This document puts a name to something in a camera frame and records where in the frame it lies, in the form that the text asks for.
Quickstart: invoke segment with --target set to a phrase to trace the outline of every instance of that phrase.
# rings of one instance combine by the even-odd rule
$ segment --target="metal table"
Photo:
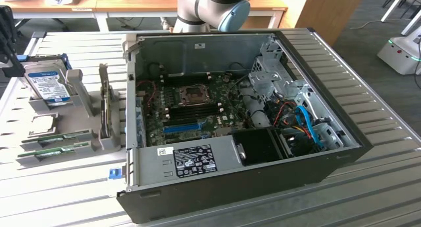
[[[395,227],[421,223],[419,135],[318,34],[308,29],[282,31],[376,147],[318,184],[143,226]],[[90,91],[99,90],[98,65],[109,63],[111,84],[122,90],[122,110],[123,33],[48,33],[46,38],[31,40],[27,50],[31,55],[66,51],[74,68],[84,72]],[[19,130],[14,123],[28,113],[27,101],[26,90],[12,80],[0,101],[0,226],[133,226],[115,198],[109,196],[121,185],[107,181],[109,169],[125,162],[125,151],[34,168],[14,163],[20,152],[12,142]]]

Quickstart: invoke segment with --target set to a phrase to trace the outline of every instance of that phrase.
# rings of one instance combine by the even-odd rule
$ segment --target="gray carpet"
[[[411,75],[400,75],[381,59],[377,58],[377,52],[385,45],[388,39],[400,36],[400,32],[409,21],[377,22],[369,24],[364,29],[349,29],[350,27],[364,25],[368,21],[381,19],[387,12],[387,9],[381,7],[384,1],[385,0],[362,0],[349,20],[346,29],[337,40],[334,49],[417,133],[421,133],[421,89],[419,89],[415,84],[415,77]],[[404,9],[405,8],[397,9],[391,19],[399,18]],[[95,19],[62,19],[62,21],[67,24],[72,32],[99,31]],[[127,21],[127,24],[137,27],[141,21],[142,18],[134,18]],[[159,23],[159,18],[145,18],[142,25],[137,29],[162,29]],[[109,25],[111,31],[125,30],[125,28],[122,28],[123,24],[117,19],[109,19]],[[23,53],[34,31],[62,32],[62,28],[51,19],[35,19],[26,24],[20,31],[24,37],[20,38],[20,44],[16,49],[19,53]],[[0,82],[6,80],[3,73],[0,73]],[[4,90],[2,86],[4,86],[4,83],[0,84],[0,94]]]
[[[387,12],[387,9],[381,7],[384,1],[362,0],[334,44],[334,49],[393,110],[409,123],[416,132],[421,134],[421,89],[415,83],[415,76],[399,74],[377,57],[377,53],[387,44],[388,39],[401,36],[400,33],[409,21],[376,22],[368,24],[362,29],[349,29],[364,25],[368,21],[381,19]],[[389,19],[400,18],[404,10],[404,7],[396,9]]]

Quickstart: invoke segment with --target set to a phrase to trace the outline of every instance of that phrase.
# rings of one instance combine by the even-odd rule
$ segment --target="white robot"
[[[391,38],[377,54],[400,74],[421,73],[420,39],[421,27],[408,36]]]

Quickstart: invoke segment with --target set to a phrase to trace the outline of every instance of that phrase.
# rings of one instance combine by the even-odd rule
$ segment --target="power supply label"
[[[174,150],[174,160],[179,178],[218,171],[210,145]]]

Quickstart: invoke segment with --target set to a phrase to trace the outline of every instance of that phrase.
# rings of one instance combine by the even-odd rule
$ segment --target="blue latch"
[[[123,178],[123,170],[122,169],[110,169],[109,179],[122,179]]]
[[[16,56],[16,58],[18,58],[18,60],[19,60],[20,62],[27,61],[28,57],[30,57],[28,55],[18,55],[18,56]]]

